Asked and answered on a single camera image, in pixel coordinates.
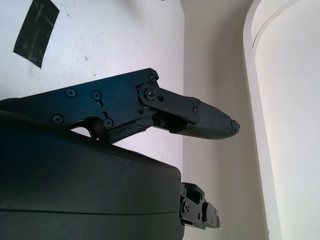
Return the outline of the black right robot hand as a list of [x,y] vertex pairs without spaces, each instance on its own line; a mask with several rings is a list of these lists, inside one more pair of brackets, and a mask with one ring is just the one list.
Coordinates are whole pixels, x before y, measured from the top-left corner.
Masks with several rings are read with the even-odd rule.
[[115,143],[150,127],[221,140],[240,125],[151,68],[0,102],[3,240],[181,240],[216,208],[181,172]]

